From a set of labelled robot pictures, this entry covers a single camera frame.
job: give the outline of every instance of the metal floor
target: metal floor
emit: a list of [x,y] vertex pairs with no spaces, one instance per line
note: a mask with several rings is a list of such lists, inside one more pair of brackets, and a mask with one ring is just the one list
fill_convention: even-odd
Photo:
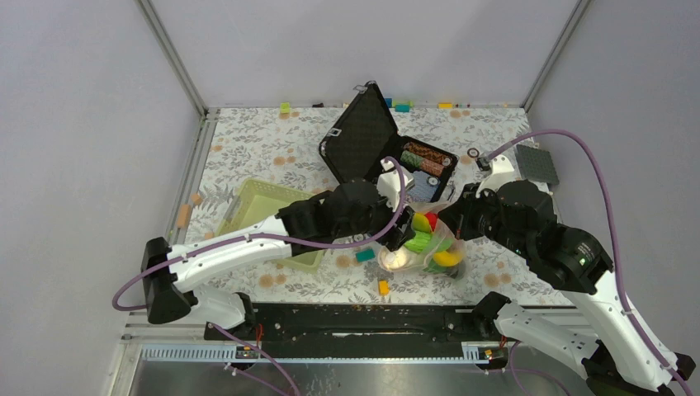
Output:
[[[585,382],[567,367],[542,353],[518,348],[519,368],[543,370],[555,376],[572,395],[592,395]],[[450,396],[519,395],[522,392],[510,373],[475,374],[474,366],[378,365],[378,364],[294,364],[284,365],[304,395],[338,396]],[[223,371],[221,363],[142,361],[130,396],[238,396],[275,395],[273,391],[239,375]],[[288,391],[274,366],[258,364],[249,373]],[[555,384],[534,375],[520,374],[527,390],[537,396],[563,395]]]

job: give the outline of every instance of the orange block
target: orange block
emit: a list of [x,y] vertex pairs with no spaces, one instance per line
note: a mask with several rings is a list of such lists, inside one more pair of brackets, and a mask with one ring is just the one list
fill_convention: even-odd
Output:
[[192,205],[184,204],[180,206],[180,211],[177,212],[177,222],[175,225],[179,229],[184,229],[190,224],[190,215],[192,214]]
[[389,282],[386,280],[380,280],[379,281],[379,295],[388,295],[389,294]]
[[190,196],[190,199],[192,200],[192,203],[195,204],[195,205],[199,205],[199,204],[203,201],[203,199],[201,198],[201,196],[200,196],[199,194],[197,194],[197,193],[192,194],[192,195]]

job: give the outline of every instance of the teal block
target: teal block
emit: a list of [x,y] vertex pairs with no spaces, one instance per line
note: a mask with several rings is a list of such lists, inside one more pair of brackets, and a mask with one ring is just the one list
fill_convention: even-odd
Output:
[[367,260],[371,260],[374,257],[374,251],[372,249],[367,249],[365,251],[355,253],[355,258],[357,259],[357,262],[366,262]]

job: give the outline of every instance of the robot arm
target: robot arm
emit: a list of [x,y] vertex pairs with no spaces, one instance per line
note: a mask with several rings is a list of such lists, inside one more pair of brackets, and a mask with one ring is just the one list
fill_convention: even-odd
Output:
[[[141,271],[173,258],[175,262],[144,278],[148,319],[153,324],[171,323],[188,316],[233,328],[252,313],[245,295],[232,295],[206,285],[214,276],[266,260],[293,257],[320,250],[294,243],[289,238],[312,243],[358,234],[375,234],[389,222],[399,206],[398,172],[387,161],[374,185],[356,180],[344,183],[279,210],[260,223],[218,238],[188,245],[168,246],[163,238],[146,243]],[[413,177],[403,170],[404,185]],[[377,242],[395,250],[415,233],[410,228],[413,211],[405,208],[396,224]]]
[[[590,233],[558,224],[551,197],[529,181],[515,181],[504,156],[481,184],[464,187],[458,201],[438,217],[465,240],[486,236],[526,260],[530,271],[561,290],[586,317],[597,339],[569,332],[530,314],[505,296],[488,295],[476,307],[483,332],[521,340],[569,366],[596,394],[666,394],[670,373],[654,358],[631,325],[617,295],[613,262]],[[674,354],[636,315],[661,353],[683,377],[694,363]]]

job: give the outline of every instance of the case lid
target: case lid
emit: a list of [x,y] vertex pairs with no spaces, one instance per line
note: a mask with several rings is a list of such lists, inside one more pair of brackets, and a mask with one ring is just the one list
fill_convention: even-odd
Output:
[[319,151],[339,182],[361,177],[371,180],[382,152],[399,127],[376,82],[355,87],[360,91],[321,141]]

